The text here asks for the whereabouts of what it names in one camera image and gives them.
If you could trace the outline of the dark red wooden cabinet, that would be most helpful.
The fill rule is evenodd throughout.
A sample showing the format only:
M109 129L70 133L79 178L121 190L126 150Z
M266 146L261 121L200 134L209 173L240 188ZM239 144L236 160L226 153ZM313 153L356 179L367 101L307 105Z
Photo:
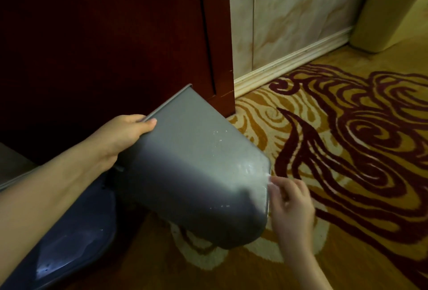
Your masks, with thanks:
M36 164L188 84L234 114L229 0L0 0L0 143Z

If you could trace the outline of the person's right hand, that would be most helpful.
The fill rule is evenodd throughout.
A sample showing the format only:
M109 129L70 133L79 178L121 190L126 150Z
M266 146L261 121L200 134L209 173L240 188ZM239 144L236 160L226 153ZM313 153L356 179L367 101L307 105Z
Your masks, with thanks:
M313 252L313 226L315 207L285 204L284 207L271 205L272 227L277 236L280 250L292 247L306 247Z

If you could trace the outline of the beige waste bin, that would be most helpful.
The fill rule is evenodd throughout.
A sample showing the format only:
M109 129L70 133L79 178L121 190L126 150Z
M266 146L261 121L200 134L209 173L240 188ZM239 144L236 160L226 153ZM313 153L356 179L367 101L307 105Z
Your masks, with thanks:
M352 47L379 53L428 33L428 0L366 0L350 36Z

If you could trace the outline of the cream baseboard moulding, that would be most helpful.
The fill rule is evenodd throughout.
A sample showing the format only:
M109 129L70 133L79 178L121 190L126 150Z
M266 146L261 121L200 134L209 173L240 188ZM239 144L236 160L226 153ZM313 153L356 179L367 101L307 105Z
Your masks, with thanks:
M345 28L234 80L235 99L347 44L353 27Z

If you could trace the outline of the person's left hand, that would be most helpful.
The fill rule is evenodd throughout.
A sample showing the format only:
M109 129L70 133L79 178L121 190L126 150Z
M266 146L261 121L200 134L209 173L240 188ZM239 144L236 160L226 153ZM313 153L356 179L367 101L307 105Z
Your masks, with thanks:
M134 145L136 122L146 118L142 114L119 115L108 121L83 143L87 154L94 156L96 165L102 172L113 167L120 152Z

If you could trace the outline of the person's right forearm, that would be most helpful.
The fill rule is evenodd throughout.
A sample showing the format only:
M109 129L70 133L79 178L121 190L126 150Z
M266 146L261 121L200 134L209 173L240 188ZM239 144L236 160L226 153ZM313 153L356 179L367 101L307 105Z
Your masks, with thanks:
M310 248L292 247L281 252L301 290L333 290Z

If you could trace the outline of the grey plastic waste bin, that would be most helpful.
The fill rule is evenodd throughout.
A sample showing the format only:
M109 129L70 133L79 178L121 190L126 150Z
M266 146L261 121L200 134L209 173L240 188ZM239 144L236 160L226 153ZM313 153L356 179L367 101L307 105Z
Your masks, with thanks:
M155 128L121 152L133 200L223 249L246 245L268 220L269 158L191 84L143 119Z

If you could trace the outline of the person's left forearm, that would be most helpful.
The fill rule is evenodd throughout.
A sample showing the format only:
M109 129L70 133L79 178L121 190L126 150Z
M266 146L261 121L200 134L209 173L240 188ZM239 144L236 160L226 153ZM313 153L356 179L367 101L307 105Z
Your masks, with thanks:
M0 193L0 285L116 159L84 141Z

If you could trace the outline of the grey board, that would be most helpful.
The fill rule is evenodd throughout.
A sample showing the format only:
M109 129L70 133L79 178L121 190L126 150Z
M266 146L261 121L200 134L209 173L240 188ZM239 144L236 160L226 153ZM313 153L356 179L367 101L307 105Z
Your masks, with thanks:
M0 192L37 168L37 165L0 142Z

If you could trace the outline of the dark blue plastic bag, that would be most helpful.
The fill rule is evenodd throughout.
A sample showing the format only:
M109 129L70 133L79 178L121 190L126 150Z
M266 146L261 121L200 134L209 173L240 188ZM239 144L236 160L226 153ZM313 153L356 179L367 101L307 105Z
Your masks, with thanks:
M115 192L101 174L42 237L0 290L45 290L98 260L117 231Z

